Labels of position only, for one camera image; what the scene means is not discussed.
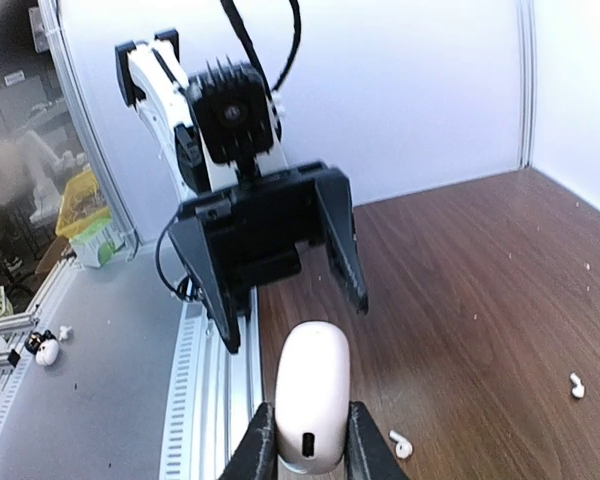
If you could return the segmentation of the white earbud near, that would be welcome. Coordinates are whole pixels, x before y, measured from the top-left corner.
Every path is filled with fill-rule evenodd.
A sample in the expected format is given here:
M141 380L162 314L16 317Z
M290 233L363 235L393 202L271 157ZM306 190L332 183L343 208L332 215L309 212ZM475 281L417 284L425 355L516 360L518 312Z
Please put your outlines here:
M395 430L389 431L389 438L395 443L395 455L399 459L408 459L414 451L412 443Z

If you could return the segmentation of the left aluminium frame post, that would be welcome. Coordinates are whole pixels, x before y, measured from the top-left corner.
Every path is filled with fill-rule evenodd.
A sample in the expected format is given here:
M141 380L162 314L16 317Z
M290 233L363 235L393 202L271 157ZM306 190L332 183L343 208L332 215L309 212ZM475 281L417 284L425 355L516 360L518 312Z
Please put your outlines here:
M60 1L40 0L38 6L56 74L74 128L87 155L91 169L99 181L105 199L111 208L114 225L124 240L127 260L130 261L136 256L141 242L114 181L100 141L97 138L94 123L88 113L87 104L65 38Z

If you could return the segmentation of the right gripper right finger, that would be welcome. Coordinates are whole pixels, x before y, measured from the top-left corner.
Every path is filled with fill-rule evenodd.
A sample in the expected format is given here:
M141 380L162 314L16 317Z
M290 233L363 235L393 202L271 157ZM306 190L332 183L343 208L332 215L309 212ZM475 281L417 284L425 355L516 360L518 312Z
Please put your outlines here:
M346 479L408 479L361 401L349 404L344 465Z

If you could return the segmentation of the aluminium frame post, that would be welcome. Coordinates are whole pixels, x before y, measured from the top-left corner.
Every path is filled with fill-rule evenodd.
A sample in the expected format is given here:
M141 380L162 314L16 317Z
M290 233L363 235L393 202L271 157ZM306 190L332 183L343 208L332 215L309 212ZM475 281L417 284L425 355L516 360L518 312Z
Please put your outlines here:
M74 128L87 155L91 169L99 181L105 199L111 208L114 225L124 240L127 260L130 261L136 256L141 242L114 181L100 141L97 138L94 123L88 113L87 104L65 38L60 1L40 0L38 6L56 74Z
M535 5L532 0L515 1L519 41L520 120L519 168L532 164L537 104L537 45Z

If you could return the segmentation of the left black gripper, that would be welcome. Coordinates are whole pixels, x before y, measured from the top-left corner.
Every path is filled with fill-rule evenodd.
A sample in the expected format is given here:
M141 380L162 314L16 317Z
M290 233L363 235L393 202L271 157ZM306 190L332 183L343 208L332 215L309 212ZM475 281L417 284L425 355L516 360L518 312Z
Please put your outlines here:
M325 243L341 291L368 313L349 179L322 161L187 201L168 234L230 354L241 345L237 297L298 273L299 243Z

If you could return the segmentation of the yellow parts bin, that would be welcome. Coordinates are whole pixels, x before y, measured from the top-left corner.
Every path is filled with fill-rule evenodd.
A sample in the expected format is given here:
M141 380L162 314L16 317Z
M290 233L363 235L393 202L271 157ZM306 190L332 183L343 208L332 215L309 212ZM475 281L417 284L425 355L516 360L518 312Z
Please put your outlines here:
M72 239L94 222L110 218L111 210L91 169L72 177L66 184L56 221L55 234Z

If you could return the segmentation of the white earbud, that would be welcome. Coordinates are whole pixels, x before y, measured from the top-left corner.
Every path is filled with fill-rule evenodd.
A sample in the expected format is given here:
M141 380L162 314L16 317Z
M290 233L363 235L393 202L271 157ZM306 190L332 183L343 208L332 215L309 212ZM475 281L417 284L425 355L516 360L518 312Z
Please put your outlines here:
M408 459L414 451L412 443L395 430L389 431L389 438L395 443L395 455L399 459Z
M571 395L575 398L575 399L583 399L585 396L585 386L581 380L581 378L578 376L577 373L572 372L569 375L569 379L571 382Z

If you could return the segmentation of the round white case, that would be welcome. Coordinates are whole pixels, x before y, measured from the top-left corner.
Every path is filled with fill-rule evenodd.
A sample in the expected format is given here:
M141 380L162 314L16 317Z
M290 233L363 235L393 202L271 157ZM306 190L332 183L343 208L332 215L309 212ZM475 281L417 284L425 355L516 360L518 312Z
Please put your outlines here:
M283 345L275 387L278 456L300 475L321 475L340 462L350 402L350 350L343 331L325 321L294 327Z

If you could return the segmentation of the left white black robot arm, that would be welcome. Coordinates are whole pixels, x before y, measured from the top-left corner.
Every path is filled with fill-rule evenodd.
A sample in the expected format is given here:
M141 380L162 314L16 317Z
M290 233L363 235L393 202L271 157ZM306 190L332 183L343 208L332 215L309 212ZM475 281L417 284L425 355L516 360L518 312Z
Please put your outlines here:
M226 349L240 348L251 291L300 272L303 243L325 248L344 295L366 312L349 179L322 161L287 163L258 70L226 60L189 75L173 29L118 45L115 59L123 100L158 143L179 198L161 238L185 273L167 288L203 305Z

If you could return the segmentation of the right aluminium frame post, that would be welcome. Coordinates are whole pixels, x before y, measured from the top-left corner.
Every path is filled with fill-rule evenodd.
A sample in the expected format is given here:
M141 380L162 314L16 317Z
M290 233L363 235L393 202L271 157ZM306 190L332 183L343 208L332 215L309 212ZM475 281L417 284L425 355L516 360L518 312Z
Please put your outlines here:
M515 1L519 41L520 120L519 168L532 164L537 104L537 45L535 5L532 0Z

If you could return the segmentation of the front aluminium rail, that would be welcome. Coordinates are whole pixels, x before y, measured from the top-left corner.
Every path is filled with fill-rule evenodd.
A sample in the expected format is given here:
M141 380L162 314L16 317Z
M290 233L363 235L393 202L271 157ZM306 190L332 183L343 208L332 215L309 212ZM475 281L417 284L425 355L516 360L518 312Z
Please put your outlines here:
M263 399L258 317L230 354L203 307L171 296L171 250L56 264L29 306L68 327L56 362L0 374L0 479L216 479Z

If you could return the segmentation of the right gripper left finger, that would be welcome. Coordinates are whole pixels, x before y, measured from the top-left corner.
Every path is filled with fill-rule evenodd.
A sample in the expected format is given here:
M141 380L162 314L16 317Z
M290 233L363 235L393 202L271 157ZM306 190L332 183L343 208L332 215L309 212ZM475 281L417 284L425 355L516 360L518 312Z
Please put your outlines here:
M262 402L249 422L220 480L270 480L278 478L278 453L274 406Z

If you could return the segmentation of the green white box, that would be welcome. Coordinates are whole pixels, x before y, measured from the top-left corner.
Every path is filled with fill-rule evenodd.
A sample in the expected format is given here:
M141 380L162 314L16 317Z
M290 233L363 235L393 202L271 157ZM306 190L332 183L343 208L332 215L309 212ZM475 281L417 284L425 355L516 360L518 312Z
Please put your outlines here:
M83 266L100 268L124 245L124 240L113 221L102 218L72 238L69 243Z

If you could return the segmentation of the white earbud far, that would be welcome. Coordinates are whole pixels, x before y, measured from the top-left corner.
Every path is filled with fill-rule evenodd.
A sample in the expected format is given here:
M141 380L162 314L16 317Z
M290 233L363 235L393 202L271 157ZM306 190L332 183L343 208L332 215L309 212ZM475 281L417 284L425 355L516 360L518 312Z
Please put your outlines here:
M571 395L575 398L575 399L583 399L585 396L585 386L581 380L581 378L578 376L577 373L572 372L569 375L569 379L571 382Z

